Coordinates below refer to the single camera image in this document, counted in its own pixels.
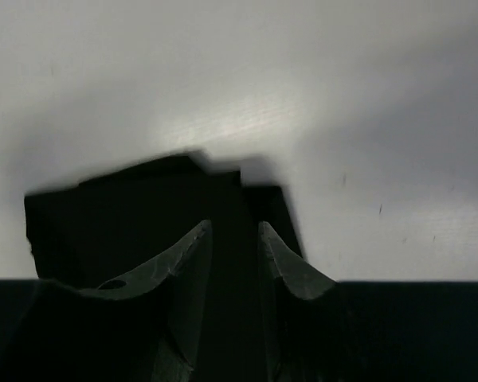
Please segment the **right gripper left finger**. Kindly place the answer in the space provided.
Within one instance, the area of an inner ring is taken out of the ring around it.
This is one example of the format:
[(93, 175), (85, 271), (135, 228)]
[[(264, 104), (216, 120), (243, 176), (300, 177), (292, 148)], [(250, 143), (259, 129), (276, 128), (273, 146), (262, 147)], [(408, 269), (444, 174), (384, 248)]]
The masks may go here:
[(0, 279), (0, 381), (188, 381), (211, 256), (204, 220), (96, 288)]

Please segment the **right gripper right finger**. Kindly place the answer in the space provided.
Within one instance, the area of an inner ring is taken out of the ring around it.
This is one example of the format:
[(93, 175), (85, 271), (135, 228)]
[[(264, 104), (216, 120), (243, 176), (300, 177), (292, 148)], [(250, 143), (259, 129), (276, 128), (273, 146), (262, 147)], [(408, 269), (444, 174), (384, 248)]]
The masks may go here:
[(478, 381), (478, 282), (337, 282), (259, 226), (271, 381)]

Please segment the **black long sleeve shirt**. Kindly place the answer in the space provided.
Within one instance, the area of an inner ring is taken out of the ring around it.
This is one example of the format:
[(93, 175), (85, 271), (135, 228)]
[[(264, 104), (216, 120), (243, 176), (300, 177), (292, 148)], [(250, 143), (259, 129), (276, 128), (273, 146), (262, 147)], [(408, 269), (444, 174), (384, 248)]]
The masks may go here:
[(156, 158), (24, 199), (37, 274), (97, 287), (159, 256), (207, 221), (206, 281), (197, 381), (267, 378), (258, 265), (258, 228), (270, 223), (300, 251), (282, 187), (262, 157), (213, 160), (201, 152)]

